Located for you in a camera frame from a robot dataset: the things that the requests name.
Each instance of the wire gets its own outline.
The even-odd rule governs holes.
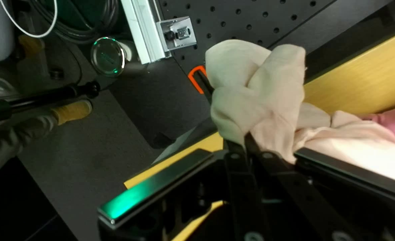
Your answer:
[[[32,10],[35,10],[35,13],[38,13],[42,17],[45,22],[49,23],[53,19],[53,14],[47,11],[47,9],[41,0],[30,0],[28,3],[31,5]],[[91,26],[89,21],[83,17],[78,5],[75,2],[70,2],[70,5],[87,30],[78,30],[58,21],[54,33],[63,41],[75,45],[89,45],[97,41],[99,37],[111,34],[122,15],[122,7],[120,0],[105,0],[101,21],[97,22],[97,25]]]
[[[2,7],[4,9],[4,11],[6,11],[7,17],[10,18],[10,21],[14,23],[14,26],[18,27],[24,35],[27,35],[27,37],[30,37],[30,38],[35,38],[35,39],[42,39],[42,38],[49,37],[49,35],[53,33],[53,30],[54,30],[54,27],[55,27],[55,25],[57,25],[57,22],[58,22],[58,17],[59,17],[58,0],[53,0],[53,2],[54,2],[54,18],[53,18],[53,23],[51,23],[50,29],[49,29],[45,34],[41,34],[41,35],[30,34],[30,33],[27,33],[26,30],[23,30],[23,29],[22,29],[15,21],[14,21],[14,18],[11,17],[10,11],[7,10],[7,7],[6,7],[6,5],[4,5],[4,0],[0,0],[0,5],[2,5]]]

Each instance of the white cloth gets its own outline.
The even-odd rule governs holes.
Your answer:
[[[212,118],[220,134],[244,145],[251,133],[263,151],[295,164],[302,148],[395,180],[395,136],[375,122],[338,112],[332,118],[303,104],[306,51],[280,46],[274,53],[228,41],[207,53],[215,88]]]

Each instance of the green light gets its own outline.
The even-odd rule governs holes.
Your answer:
[[[142,203],[152,193],[152,184],[142,183],[133,189],[120,195],[110,203],[102,205],[102,211],[111,220],[120,219],[122,215],[132,211],[136,205]]]

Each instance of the metal bracket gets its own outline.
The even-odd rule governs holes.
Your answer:
[[[157,0],[122,0],[122,6],[142,65],[197,45],[190,18],[162,21]]]

